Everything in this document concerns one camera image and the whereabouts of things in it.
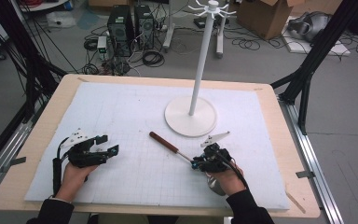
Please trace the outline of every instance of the brown handle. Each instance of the brown handle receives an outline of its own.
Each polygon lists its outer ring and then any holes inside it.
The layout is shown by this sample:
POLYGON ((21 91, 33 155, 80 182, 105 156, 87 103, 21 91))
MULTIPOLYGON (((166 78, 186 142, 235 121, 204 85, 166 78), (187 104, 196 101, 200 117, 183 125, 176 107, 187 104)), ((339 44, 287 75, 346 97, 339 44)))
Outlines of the brown handle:
POLYGON ((149 135, 152 138, 156 139, 156 141, 160 142, 163 146, 165 146, 170 151, 172 151, 174 153, 177 153, 179 151, 179 149, 177 147, 174 147, 173 145, 171 145, 171 143, 165 141, 165 139, 163 139, 162 137, 158 136, 158 134, 150 132, 149 135))

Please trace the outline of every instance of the table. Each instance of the table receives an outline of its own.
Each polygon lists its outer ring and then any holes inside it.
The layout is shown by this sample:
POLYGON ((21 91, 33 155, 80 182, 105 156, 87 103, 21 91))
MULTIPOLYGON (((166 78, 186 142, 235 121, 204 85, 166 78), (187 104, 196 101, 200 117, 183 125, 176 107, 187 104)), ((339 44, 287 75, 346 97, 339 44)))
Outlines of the table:
MULTIPOLYGON (((146 77, 103 77, 87 75, 67 75, 50 99, 39 121, 34 126, 18 158, 26 157, 27 162, 12 166, 0 185, 0 210, 37 211, 41 203, 23 200, 43 151, 48 146, 63 114, 82 82, 118 83, 133 85, 153 85, 189 87, 193 80, 146 78, 146 77)), ((268 84, 202 81, 202 88, 222 90, 254 91, 257 94, 263 116, 268 126, 268 134, 282 173, 290 209, 283 212, 270 211, 273 217, 318 217, 320 209, 307 178, 297 178, 296 172, 304 170, 296 151, 296 146, 284 120, 273 89, 268 84)), ((148 214, 177 216, 232 216, 229 209, 186 208, 116 204, 76 204, 76 212, 148 214)))

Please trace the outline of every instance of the concrete floor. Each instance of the concrete floor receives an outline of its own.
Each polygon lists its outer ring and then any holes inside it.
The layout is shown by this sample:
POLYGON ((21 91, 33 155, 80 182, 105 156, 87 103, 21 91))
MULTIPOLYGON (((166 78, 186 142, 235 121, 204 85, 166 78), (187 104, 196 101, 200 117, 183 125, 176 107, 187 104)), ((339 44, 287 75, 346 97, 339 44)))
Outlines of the concrete floor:
MULTIPOLYGON (((48 34, 74 67, 80 68, 85 63, 84 37, 91 30, 106 25, 107 18, 82 7, 76 8, 73 15, 76 26, 54 29, 48 34)), ((174 18, 177 26, 196 29, 192 23, 193 17, 183 16, 180 14, 180 17, 174 18)), ((239 28, 235 19, 230 21, 227 28, 239 28)), ((227 36, 243 35, 227 33, 227 36)), ((44 35, 42 38, 52 62, 66 71, 73 70, 48 39, 44 35)), ((130 70, 128 76, 193 79, 201 40, 202 33, 175 30, 172 48, 168 53, 163 53, 165 64, 157 68, 140 66, 137 67, 140 74, 130 70)), ((224 57, 217 59, 214 56, 213 36, 203 79, 272 83, 296 71, 306 57, 304 54, 289 53, 287 48, 275 49, 262 40, 257 42, 260 44, 259 50, 248 50, 233 45, 232 40, 226 38, 224 57)), ((348 45, 348 48, 352 47, 355 47, 353 43, 348 45)), ((276 93, 283 91, 284 87, 281 87, 276 93)), ((24 100, 21 83, 11 61, 0 61, 0 133, 24 100)), ((344 222, 358 224, 358 53, 355 50, 352 49, 351 56, 342 60, 328 56, 316 71, 310 88, 307 131, 344 222)), ((25 223, 35 215, 36 212, 0 211, 0 223, 25 223)), ((71 223, 86 223, 87 216, 74 214, 71 223)), ((316 219, 274 220, 276 223, 327 223, 323 215, 316 219)))

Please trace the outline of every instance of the white pole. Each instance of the white pole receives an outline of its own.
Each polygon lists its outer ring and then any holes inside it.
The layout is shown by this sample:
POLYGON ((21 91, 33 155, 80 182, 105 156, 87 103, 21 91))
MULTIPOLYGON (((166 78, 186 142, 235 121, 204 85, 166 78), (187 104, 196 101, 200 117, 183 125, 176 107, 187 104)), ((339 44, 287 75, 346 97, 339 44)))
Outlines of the white pole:
MULTIPOLYGON (((218 4, 216 1, 209 1, 208 9, 210 11, 215 11, 217 6, 218 6, 218 4)), ((190 115, 190 116, 194 115, 194 110, 196 109, 197 97, 199 96, 200 83, 202 80, 202 73, 203 73, 203 69, 205 66, 206 54, 208 53, 209 42, 211 40, 211 34, 212 34, 212 29, 213 29, 213 18, 212 18, 213 15, 212 15, 212 13, 207 13, 207 14, 208 14, 208 16, 206 19, 204 35, 202 38, 202 45, 201 45, 201 51, 200 51, 199 66, 197 68, 196 82, 194 84, 193 96, 191 98, 190 112, 188 113, 188 115, 190 115)))

